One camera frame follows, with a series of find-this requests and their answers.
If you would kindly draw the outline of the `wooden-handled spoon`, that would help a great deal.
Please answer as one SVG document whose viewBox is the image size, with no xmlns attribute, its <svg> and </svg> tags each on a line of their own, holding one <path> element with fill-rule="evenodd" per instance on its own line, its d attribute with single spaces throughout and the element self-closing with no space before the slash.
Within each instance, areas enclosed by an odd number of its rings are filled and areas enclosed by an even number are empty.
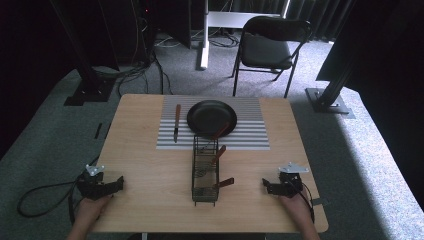
<svg viewBox="0 0 424 240">
<path fill-rule="evenodd" d="M 218 163 L 218 160 L 220 159 L 220 157 L 225 153 L 225 151 L 226 151 L 226 149 L 227 149 L 227 146 L 226 145 L 223 145 L 223 146 L 221 146 L 221 148 L 217 151 L 217 153 L 215 154 L 215 156 L 212 158 L 212 160 L 209 162 L 209 163 L 207 163 L 203 168 L 202 168 L 202 170 L 203 171 L 208 171 L 208 170 L 210 170 L 210 169 L 212 169 L 213 167 L 216 167 L 217 166 L 217 163 Z"/>
</svg>

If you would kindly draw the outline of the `black round plate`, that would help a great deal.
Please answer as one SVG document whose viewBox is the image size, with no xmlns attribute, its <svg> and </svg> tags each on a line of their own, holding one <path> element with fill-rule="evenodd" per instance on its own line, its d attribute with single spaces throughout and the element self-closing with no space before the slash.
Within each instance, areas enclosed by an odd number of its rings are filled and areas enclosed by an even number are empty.
<svg viewBox="0 0 424 240">
<path fill-rule="evenodd" d="M 237 121 L 235 110 L 227 103 L 218 100 L 198 102 L 187 113 L 189 128 L 195 134 L 209 138 L 226 122 L 229 122 L 230 125 L 220 137 L 230 134 L 235 129 Z"/>
</svg>

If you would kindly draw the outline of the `wooden-handled table knife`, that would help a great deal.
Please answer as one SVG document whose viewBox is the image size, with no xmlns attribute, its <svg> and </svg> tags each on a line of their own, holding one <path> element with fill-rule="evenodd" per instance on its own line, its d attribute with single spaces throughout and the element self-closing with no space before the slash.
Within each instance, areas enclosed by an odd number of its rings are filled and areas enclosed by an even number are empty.
<svg viewBox="0 0 424 240">
<path fill-rule="evenodd" d="M 178 142 L 180 113 L 181 113 L 181 105 L 177 104 L 175 108 L 175 122 L 174 122 L 174 132 L 173 132 L 174 143 Z"/>
</svg>

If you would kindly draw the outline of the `white desk frame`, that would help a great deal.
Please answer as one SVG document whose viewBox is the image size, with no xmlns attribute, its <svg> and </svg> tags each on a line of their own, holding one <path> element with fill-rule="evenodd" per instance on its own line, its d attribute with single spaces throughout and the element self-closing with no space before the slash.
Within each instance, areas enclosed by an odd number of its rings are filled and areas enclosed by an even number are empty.
<svg viewBox="0 0 424 240">
<path fill-rule="evenodd" d="M 203 14 L 203 40 L 202 52 L 200 60 L 200 69 L 205 70 L 208 68 L 209 61 L 209 28 L 234 28 L 241 29 L 244 24 L 251 18 L 261 16 L 261 13 L 246 13 L 246 12 L 224 12 L 224 11 L 211 11 L 209 9 L 209 0 L 203 0 L 204 14 Z"/>
</svg>

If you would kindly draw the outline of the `black tape strips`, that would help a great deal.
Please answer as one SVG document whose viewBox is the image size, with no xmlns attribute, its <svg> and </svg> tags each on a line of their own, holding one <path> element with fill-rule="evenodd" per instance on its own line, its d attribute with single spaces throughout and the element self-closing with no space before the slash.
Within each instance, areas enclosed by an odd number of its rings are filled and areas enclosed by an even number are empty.
<svg viewBox="0 0 424 240">
<path fill-rule="evenodd" d="M 95 139 L 106 139 L 109 133 L 109 129 L 111 127 L 110 123 L 99 123 L 94 138 Z"/>
</svg>

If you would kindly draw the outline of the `person's right hand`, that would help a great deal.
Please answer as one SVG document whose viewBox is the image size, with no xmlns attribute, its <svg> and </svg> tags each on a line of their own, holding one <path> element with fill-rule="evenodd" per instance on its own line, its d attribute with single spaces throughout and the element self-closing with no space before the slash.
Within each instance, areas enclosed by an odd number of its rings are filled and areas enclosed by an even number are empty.
<svg viewBox="0 0 424 240">
<path fill-rule="evenodd" d="M 279 196 L 278 199 L 300 231 L 314 228 L 306 191 L 297 193 L 293 197 Z"/>
</svg>

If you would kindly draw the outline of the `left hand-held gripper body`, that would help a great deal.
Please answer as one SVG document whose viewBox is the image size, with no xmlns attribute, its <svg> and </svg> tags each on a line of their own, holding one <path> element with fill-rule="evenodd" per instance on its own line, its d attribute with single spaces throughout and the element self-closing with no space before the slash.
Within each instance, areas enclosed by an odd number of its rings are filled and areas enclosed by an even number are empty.
<svg viewBox="0 0 424 240">
<path fill-rule="evenodd" d="M 85 170 L 77 181 L 77 188 L 83 197 L 97 200 L 116 192 L 113 183 L 103 182 L 104 169 L 104 166 L 85 166 Z"/>
</svg>

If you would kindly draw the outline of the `black metal stand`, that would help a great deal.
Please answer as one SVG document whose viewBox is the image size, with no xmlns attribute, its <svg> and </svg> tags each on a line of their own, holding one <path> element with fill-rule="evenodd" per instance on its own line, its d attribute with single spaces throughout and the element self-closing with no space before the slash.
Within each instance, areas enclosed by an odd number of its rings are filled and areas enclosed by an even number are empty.
<svg viewBox="0 0 424 240">
<path fill-rule="evenodd" d="M 81 78 L 75 92 L 65 100 L 64 105 L 83 106 L 86 102 L 107 102 L 116 79 L 107 79 L 96 74 L 73 30 L 72 21 L 66 16 L 61 0 L 49 0 L 49 2 L 62 25 L 68 52 Z"/>
<path fill-rule="evenodd" d="M 306 88 L 308 100 L 316 113 L 338 114 L 346 119 L 354 119 L 355 115 L 340 96 L 340 92 L 348 82 L 356 55 L 352 54 L 346 63 L 340 67 L 337 77 L 331 80 L 326 88 Z"/>
</svg>

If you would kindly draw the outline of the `wooden-handled fork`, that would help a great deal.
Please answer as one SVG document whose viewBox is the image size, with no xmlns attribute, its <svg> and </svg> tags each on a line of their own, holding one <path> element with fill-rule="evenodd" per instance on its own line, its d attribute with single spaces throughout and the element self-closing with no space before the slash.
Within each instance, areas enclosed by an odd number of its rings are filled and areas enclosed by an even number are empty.
<svg viewBox="0 0 424 240">
<path fill-rule="evenodd" d="M 209 141 L 200 150 L 206 149 L 209 146 L 210 143 L 217 140 L 226 131 L 226 129 L 229 127 L 229 125 L 230 125 L 230 123 L 226 122 L 219 130 L 217 130 L 216 133 L 214 133 L 210 137 Z"/>
</svg>

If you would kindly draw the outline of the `grey striped placemat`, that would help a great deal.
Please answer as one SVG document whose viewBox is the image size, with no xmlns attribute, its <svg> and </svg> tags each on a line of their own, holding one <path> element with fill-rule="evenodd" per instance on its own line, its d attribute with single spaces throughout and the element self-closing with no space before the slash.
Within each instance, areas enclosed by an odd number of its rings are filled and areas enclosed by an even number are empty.
<svg viewBox="0 0 424 240">
<path fill-rule="evenodd" d="M 189 109 L 204 100 L 218 100 L 230 105 L 238 117 L 235 129 L 219 138 L 219 143 L 228 150 L 269 150 L 269 140 L 263 120 L 260 102 L 256 98 L 206 97 L 167 95 L 164 98 L 162 116 L 158 130 L 158 150 L 188 150 L 193 147 L 194 132 L 187 124 Z M 176 105 L 181 105 L 178 142 L 174 143 L 173 132 Z"/>
</svg>

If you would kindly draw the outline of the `wooden-handled cutlery piece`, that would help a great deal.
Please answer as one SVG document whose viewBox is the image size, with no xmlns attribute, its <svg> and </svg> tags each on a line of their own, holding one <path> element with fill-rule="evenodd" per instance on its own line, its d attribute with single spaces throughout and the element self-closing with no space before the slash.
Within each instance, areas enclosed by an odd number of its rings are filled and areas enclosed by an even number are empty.
<svg viewBox="0 0 424 240">
<path fill-rule="evenodd" d="M 228 178 L 226 180 L 223 180 L 219 183 L 216 183 L 216 184 L 213 185 L 213 187 L 216 188 L 216 189 L 219 189 L 219 188 L 226 187 L 226 186 L 229 186 L 229 185 L 232 185 L 232 184 L 234 184 L 234 178 L 233 177 Z"/>
</svg>

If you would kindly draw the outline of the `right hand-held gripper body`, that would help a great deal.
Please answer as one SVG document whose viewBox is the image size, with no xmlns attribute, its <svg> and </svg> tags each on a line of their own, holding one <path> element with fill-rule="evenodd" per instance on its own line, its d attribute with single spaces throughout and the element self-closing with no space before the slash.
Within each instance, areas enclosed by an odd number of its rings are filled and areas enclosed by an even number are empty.
<svg viewBox="0 0 424 240">
<path fill-rule="evenodd" d="M 271 194 L 291 198 L 303 190 L 303 182 L 300 174 L 308 173 L 309 169 L 307 167 L 289 162 L 288 164 L 279 167 L 278 170 L 280 182 L 272 183 L 270 185 Z"/>
</svg>

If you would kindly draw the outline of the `person's left hand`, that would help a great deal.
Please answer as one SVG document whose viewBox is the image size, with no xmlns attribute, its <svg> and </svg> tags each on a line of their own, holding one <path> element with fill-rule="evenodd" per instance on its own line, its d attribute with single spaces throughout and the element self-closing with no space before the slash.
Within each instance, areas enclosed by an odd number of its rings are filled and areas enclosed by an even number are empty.
<svg viewBox="0 0 424 240">
<path fill-rule="evenodd" d="M 112 198 L 112 195 L 107 195 L 97 200 L 88 198 L 82 199 L 75 217 L 75 225 L 83 227 L 93 225 L 99 216 L 105 211 Z"/>
</svg>

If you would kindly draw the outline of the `black folding chair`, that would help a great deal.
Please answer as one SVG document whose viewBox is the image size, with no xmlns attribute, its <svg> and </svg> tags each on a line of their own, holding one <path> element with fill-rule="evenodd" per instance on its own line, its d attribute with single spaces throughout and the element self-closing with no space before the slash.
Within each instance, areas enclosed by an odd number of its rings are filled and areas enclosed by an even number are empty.
<svg viewBox="0 0 424 240">
<path fill-rule="evenodd" d="M 236 95 L 240 71 L 273 73 L 276 81 L 285 70 L 289 70 L 284 92 L 284 97 L 287 97 L 300 49 L 309 41 L 311 34 L 312 25 L 306 20 L 271 16 L 249 19 L 242 28 L 232 70 L 232 95 Z"/>
</svg>

